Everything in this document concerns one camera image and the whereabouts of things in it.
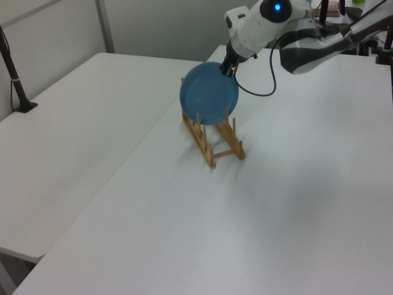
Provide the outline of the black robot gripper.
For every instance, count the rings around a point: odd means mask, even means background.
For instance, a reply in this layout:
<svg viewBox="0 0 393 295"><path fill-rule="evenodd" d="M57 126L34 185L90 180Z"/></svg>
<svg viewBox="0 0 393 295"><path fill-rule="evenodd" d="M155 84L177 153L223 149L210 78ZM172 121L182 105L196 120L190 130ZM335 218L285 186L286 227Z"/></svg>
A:
<svg viewBox="0 0 393 295"><path fill-rule="evenodd" d="M226 45L225 60L221 63L219 69L223 75L232 77L232 75L236 73L237 63L244 63L251 57L257 58L257 54L251 52L250 54L241 55L234 50L232 43L228 41Z"/></svg>

